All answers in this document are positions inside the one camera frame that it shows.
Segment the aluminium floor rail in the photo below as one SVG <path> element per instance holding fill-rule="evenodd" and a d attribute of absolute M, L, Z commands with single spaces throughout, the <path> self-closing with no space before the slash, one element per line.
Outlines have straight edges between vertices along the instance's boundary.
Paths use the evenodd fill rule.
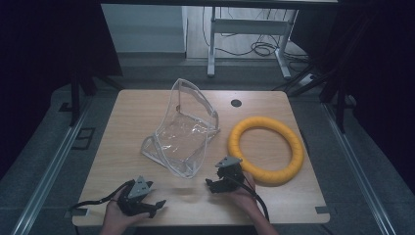
<path fill-rule="evenodd" d="M 337 141 L 340 144 L 342 151 L 344 152 L 346 161 L 350 167 L 350 170 L 360 188 L 360 191 L 381 231 L 382 235 L 396 235 L 395 229 L 392 225 L 390 217 L 378 197 L 377 193 L 373 189 L 369 179 L 367 178 L 358 158 L 355 154 L 351 144 L 349 143 L 346 135 L 341 132 L 338 127 L 335 114 L 327 104 L 322 104 L 322 110 L 330 123 L 330 126 L 336 136 Z"/>
<path fill-rule="evenodd" d="M 49 162 L 33 194 L 28 200 L 20 218 L 18 219 L 11 235 L 28 235 L 36 218 L 38 217 L 49 193 L 54 185 L 61 168 L 66 161 L 73 142 L 89 113 L 93 99 L 87 98 L 80 110 L 78 120 L 68 128 L 65 138 L 62 140 L 59 148 Z"/>

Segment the black floor bracket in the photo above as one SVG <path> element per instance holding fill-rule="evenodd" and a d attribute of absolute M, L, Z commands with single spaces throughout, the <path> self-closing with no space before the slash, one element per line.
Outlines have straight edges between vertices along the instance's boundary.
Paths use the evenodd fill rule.
<path fill-rule="evenodd" d="M 72 144 L 73 150 L 88 150 L 95 134 L 95 127 L 82 127 L 79 129 Z"/>

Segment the grey tape piece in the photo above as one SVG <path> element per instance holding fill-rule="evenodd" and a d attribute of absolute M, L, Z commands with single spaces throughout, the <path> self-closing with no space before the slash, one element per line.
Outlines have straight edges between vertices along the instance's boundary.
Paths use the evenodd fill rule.
<path fill-rule="evenodd" d="M 86 216 L 88 213 L 89 209 L 71 209 L 65 212 L 64 218 L 72 218 L 74 216 Z"/>
<path fill-rule="evenodd" d="M 316 207 L 315 210 L 317 214 L 329 213 L 330 215 L 334 215 L 337 213 L 335 208 L 331 208 L 328 206 Z"/>

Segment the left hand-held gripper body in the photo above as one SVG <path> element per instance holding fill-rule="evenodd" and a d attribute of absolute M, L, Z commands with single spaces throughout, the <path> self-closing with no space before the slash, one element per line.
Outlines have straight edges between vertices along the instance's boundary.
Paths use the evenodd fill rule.
<path fill-rule="evenodd" d="M 117 199 L 117 205 L 127 216 L 153 211 L 153 206 L 143 203 L 144 198 L 150 193 L 152 181 L 146 181 L 143 176 L 131 180 L 124 187 Z"/>

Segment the clear plastic zipper bag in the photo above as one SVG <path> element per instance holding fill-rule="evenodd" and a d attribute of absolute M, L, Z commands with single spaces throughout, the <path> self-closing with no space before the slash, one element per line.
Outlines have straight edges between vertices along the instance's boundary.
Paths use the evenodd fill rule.
<path fill-rule="evenodd" d="M 218 113 L 208 98 L 195 84 L 178 78 L 161 124 L 142 142 L 141 153 L 174 175 L 193 178 L 219 131 Z"/>

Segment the person's right hand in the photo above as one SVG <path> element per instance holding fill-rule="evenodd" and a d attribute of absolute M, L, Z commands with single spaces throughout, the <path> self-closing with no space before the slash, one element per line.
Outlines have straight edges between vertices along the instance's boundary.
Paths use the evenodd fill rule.
<path fill-rule="evenodd" d="M 248 172 L 244 172 L 244 176 L 244 185 L 250 190 L 255 191 L 255 183 L 252 175 Z M 261 215 L 256 198 L 246 189 L 240 187 L 233 192 L 226 193 L 226 196 L 247 216 L 252 217 L 257 216 L 258 214 Z"/>

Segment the person's left hand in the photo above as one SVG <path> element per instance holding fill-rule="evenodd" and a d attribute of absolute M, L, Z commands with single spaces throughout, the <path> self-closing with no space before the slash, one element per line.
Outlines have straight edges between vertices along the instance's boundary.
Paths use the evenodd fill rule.
<path fill-rule="evenodd" d="M 147 218 L 147 215 L 145 213 L 139 213 L 139 214 L 132 215 L 132 216 L 125 215 L 117 204 L 120 194 L 121 194 L 121 191 L 117 192 L 107 203 L 103 225 L 104 224 L 119 224 L 119 225 L 124 225 L 128 228 L 128 227 L 138 224 L 141 220 Z"/>

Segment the white metal desk frame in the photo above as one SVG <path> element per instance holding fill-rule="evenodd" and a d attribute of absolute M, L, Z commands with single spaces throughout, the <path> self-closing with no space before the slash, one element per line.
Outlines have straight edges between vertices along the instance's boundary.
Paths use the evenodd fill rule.
<path fill-rule="evenodd" d="M 207 54 L 207 75 L 215 75 L 215 35 L 219 33 L 244 34 L 244 35 L 269 35 L 279 36 L 281 41 L 276 46 L 273 55 L 276 57 L 279 68 L 284 78 L 290 79 L 288 63 L 285 59 L 285 50 L 294 26 L 297 10 L 288 10 L 287 19 L 276 20 L 242 20 L 218 18 L 216 8 L 211 8 L 209 45 Z"/>

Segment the white power strip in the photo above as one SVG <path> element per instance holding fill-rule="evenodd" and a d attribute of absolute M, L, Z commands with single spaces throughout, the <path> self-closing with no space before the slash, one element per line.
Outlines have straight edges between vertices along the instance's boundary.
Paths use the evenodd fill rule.
<path fill-rule="evenodd" d="M 299 86 L 305 86 L 305 85 L 307 85 L 308 83 L 310 83 L 311 81 L 313 81 L 314 78 L 315 78 L 315 75 L 312 74 L 312 73 L 309 73 L 308 75 L 306 75 L 304 78 L 302 78 L 299 81 Z"/>

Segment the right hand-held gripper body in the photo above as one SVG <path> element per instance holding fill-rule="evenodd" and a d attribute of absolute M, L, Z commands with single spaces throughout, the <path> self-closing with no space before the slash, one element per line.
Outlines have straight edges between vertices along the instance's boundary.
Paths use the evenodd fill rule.
<path fill-rule="evenodd" d="M 240 158 L 228 156 L 215 165 L 219 180 L 222 180 L 222 186 L 229 188 L 228 192 L 237 190 L 245 181 L 241 162 Z"/>

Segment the black metal stand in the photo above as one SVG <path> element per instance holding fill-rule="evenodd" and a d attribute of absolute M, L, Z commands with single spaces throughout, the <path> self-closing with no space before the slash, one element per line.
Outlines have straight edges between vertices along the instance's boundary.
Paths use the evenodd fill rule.
<path fill-rule="evenodd" d="M 108 75 L 94 74 L 92 71 L 75 71 L 70 76 L 70 102 L 63 103 L 60 107 L 61 112 L 70 112 L 71 120 L 69 125 L 74 126 L 80 120 L 80 91 L 86 96 L 94 96 L 98 90 L 94 78 L 107 83 L 117 91 L 123 90 L 124 87 L 110 78 Z"/>
<path fill-rule="evenodd" d="M 292 88 L 299 84 L 312 71 L 316 71 L 317 76 L 306 85 L 292 91 Z M 344 66 L 336 65 L 331 70 L 320 72 L 315 65 L 307 65 L 299 73 L 274 87 L 273 91 L 281 90 L 286 92 L 289 97 L 297 97 L 321 84 L 324 87 L 319 94 L 319 101 L 326 104 L 336 99 L 335 125 L 341 133 L 345 133 L 345 109 L 348 108 L 348 104 L 346 103 L 346 71 Z"/>

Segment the dark curtain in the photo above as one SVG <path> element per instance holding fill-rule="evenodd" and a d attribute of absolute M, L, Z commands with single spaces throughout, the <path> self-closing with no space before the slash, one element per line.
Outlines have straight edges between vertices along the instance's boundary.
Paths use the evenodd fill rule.
<path fill-rule="evenodd" d="M 415 194 L 415 0 L 339 0 L 367 8 L 300 10 L 292 32 L 322 71 L 345 50 L 362 11 L 374 17 L 346 64 L 354 116 Z"/>
<path fill-rule="evenodd" d="M 103 0 L 0 0 L 0 179 L 50 107 L 78 78 L 121 75 Z"/>

